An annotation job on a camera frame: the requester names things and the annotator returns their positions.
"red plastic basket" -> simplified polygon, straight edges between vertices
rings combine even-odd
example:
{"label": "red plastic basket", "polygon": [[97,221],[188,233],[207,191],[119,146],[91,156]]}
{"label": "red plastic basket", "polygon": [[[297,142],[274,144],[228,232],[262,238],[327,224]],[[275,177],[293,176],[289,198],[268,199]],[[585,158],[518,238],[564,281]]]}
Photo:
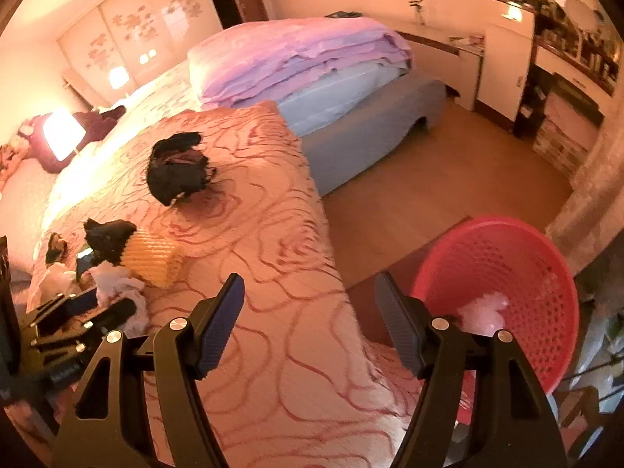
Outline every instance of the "red plastic basket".
{"label": "red plastic basket", "polygon": [[[465,222],[433,247],[412,297],[441,316],[456,315],[462,306],[492,292],[508,297],[509,305],[501,311],[505,329],[518,340],[544,391],[552,392],[574,352],[578,300],[563,257],[543,234],[511,218]],[[473,389],[473,378],[464,379],[468,396]],[[469,422],[469,414],[458,419]]]}

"purple blanket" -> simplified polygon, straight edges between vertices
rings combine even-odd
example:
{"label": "purple blanket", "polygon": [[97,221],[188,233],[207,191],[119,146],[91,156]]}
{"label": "purple blanket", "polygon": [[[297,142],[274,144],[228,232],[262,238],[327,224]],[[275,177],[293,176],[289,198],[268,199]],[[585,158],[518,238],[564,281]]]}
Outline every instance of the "purple blanket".
{"label": "purple blanket", "polygon": [[371,60],[398,64],[409,53],[403,37],[373,19],[318,17],[244,23],[199,43],[188,59],[206,110],[280,100],[332,69]]}

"pink blanket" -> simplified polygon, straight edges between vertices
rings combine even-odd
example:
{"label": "pink blanket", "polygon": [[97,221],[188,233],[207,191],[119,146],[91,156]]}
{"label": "pink blanket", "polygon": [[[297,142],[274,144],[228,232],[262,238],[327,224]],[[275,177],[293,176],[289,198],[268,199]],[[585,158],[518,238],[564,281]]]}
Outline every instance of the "pink blanket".
{"label": "pink blanket", "polygon": [[[115,132],[124,128],[132,134],[128,121]],[[145,165],[154,143],[179,131],[202,134],[218,174],[206,192],[164,207],[149,193]],[[223,359],[198,383],[232,468],[389,466],[413,399],[391,386],[363,344],[300,141],[275,104],[182,112],[108,149],[120,139],[110,135],[89,168],[75,160],[59,176],[51,206],[57,215],[42,240],[62,234],[72,265],[88,217],[123,218],[174,238],[185,263],[170,289],[146,289],[151,331],[214,295],[230,273],[243,277],[245,305]],[[77,188],[81,175],[88,180]],[[35,265],[31,308],[39,304],[46,248]],[[153,379],[146,390],[158,456],[172,463]],[[61,410],[70,398],[60,400]],[[45,457],[49,449],[21,407],[9,413]]]}
{"label": "pink blanket", "polygon": [[204,109],[253,98],[280,100],[332,69],[409,58],[403,37],[366,17],[244,23],[188,52],[195,96]]}

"metal bolt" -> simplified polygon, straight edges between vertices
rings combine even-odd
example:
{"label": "metal bolt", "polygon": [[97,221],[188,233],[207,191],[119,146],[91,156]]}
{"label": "metal bolt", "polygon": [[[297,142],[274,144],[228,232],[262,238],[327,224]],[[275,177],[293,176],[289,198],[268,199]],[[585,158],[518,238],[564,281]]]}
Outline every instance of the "metal bolt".
{"label": "metal bolt", "polygon": [[431,321],[431,326],[438,331],[446,331],[448,329],[449,323],[444,318],[434,318]]}
{"label": "metal bolt", "polygon": [[121,339],[121,331],[110,331],[106,335],[106,341],[109,343],[116,343]]}
{"label": "metal bolt", "polygon": [[174,318],[169,322],[169,327],[172,331],[182,331],[187,324],[188,321],[185,318]]}
{"label": "metal bolt", "polygon": [[509,331],[500,331],[498,333],[498,339],[503,343],[511,343],[514,340],[514,336]]}

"cabinet handle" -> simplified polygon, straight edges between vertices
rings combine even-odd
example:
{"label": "cabinet handle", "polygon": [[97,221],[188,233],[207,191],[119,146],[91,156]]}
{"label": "cabinet handle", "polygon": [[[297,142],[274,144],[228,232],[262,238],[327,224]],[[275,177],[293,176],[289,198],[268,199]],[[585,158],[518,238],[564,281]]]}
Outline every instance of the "cabinet handle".
{"label": "cabinet handle", "polygon": [[573,77],[572,80],[574,81],[575,84],[579,85],[582,89],[584,89],[584,90],[587,89],[587,86],[585,86],[581,81],[579,81],[575,77]]}

